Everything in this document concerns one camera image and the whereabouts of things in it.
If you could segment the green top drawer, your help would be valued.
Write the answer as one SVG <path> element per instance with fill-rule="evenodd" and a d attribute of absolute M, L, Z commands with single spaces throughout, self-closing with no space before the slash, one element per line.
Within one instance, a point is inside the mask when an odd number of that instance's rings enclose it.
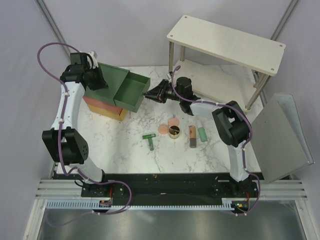
<path fill-rule="evenodd" d="M 150 84 L 149 77 L 129 71 L 113 98 L 115 105 L 137 113 Z"/>

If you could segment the mint green tube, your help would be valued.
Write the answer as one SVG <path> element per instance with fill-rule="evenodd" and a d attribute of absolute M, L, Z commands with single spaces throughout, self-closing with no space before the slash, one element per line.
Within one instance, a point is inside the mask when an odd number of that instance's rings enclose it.
<path fill-rule="evenodd" d="M 204 129 L 204 127 L 199 127 L 198 129 L 198 134 L 199 134 L 199 137 L 200 137 L 200 141 L 201 142 L 207 142 L 208 141 L 208 137 L 207 137 L 207 134 L 206 134 L 206 131 Z"/>

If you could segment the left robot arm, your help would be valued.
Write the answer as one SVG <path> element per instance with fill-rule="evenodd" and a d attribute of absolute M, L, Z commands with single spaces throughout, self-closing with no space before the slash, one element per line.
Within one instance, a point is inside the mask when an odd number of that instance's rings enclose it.
<path fill-rule="evenodd" d="M 65 176 L 76 171 L 84 181 L 93 183 L 95 194 L 104 197 L 110 185 L 102 180 L 104 172 L 90 159 L 89 145 L 78 132 L 80 105 L 86 89 L 108 88 L 96 56 L 94 51 L 70 54 L 70 65 L 59 78 L 61 96 L 57 114 L 51 128 L 43 131 L 42 140 Z"/>

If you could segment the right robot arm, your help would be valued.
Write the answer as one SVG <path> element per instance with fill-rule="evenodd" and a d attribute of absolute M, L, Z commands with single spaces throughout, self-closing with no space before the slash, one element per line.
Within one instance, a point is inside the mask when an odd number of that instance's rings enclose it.
<path fill-rule="evenodd" d="M 192 81 L 187 77 L 179 77 L 176 85 L 163 79 L 144 93 L 144 97 L 161 104 L 167 100 L 178 101 L 185 114 L 212 119 L 220 139 L 228 149 L 229 191 L 235 197 L 247 191 L 251 180 L 246 167 L 245 145 L 250 141 L 252 127 L 236 101 L 214 103 L 202 100 L 194 94 Z"/>

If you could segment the brown foundation bottle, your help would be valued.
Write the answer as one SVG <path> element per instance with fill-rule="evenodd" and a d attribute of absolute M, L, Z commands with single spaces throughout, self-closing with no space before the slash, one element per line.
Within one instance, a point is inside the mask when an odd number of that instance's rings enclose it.
<path fill-rule="evenodd" d="M 194 125 L 189 126 L 189 147 L 192 149 L 197 147 L 197 131 Z"/>

